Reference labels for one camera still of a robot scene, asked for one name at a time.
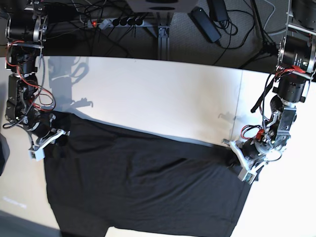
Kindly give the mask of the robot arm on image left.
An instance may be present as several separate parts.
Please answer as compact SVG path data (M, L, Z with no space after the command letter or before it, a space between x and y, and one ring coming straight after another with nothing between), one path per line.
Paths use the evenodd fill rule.
M4 0L0 8L8 15L5 36L8 40L5 68L12 73L8 82L4 129L19 127L27 132L32 156L42 152L68 132L53 127L56 101L39 82L36 74L45 67L42 54L48 15L41 0Z

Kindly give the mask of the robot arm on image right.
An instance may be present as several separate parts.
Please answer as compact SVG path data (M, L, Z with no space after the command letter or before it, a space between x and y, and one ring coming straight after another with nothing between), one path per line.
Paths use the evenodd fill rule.
M269 74L251 109L252 113L260 111L262 122L244 126L240 141L223 140L237 157L232 164L241 166L239 180L251 184L258 170L272 162L270 155L282 156L297 118L296 104L305 102L305 86L310 86L315 74L316 2L291 0L276 70Z

